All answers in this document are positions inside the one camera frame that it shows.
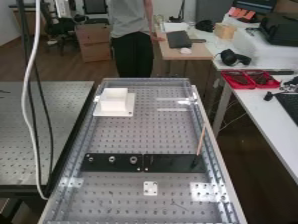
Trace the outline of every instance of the black bracket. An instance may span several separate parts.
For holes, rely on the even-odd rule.
[[[140,154],[87,153],[81,165],[82,172],[142,172]]]
[[[204,173],[202,156],[191,154],[87,153],[82,172]]]
[[[191,154],[146,154],[143,171],[148,173],[204,173],[202,156]]]

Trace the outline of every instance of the monitor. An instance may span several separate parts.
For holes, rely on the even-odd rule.
[[[107,5],[105,0],[83,0],[85,14],[106,14]]]
[[[276,5],[276,0],[235,0],[234,7],[247,9],[259,14],[269,13]]]

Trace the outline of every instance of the black pants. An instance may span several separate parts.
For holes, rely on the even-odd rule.
[[[150,36],[136,32],[111,39],[114,58],[120,78],[148,78],[152,69]]]

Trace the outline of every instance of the white cube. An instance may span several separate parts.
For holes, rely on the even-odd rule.
[[[105,88],[99,97],[102,111],[126,111],[127,88]]]

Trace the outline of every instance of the person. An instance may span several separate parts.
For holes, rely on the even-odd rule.
[[[108,0],[111,46],[120,78],[150,77],[152,41],[162,41],[151,31],[151,0]]]

